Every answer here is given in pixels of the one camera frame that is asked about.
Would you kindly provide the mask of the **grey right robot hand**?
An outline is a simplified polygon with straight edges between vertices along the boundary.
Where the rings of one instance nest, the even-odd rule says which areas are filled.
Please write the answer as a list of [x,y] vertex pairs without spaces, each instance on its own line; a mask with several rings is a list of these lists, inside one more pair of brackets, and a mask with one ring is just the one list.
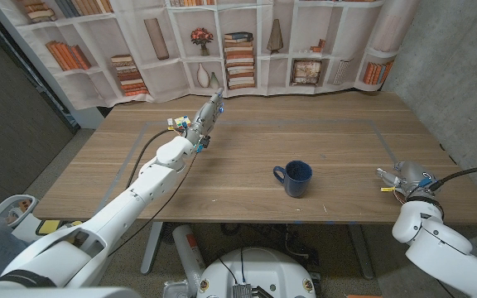
[[414,161],[399,161],[394,164],[393,169],[396,174],[378,168],[376,175],[387,187],[393,187],[400,192],[405,200],[416,197],[435,198],[434,192],[429,188],[437,179],[429,170]]

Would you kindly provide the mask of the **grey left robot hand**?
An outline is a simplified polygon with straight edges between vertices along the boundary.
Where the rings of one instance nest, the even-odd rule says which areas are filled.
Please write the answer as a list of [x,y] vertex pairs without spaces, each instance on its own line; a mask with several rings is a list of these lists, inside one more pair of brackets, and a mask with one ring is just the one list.
[[223,112],[223,89],[219,88],[210,98],[210,100],[200,108],[195,114],[191,125],[184,131],[183,137],[189,140],[193,145],[208,137],[214,125]]

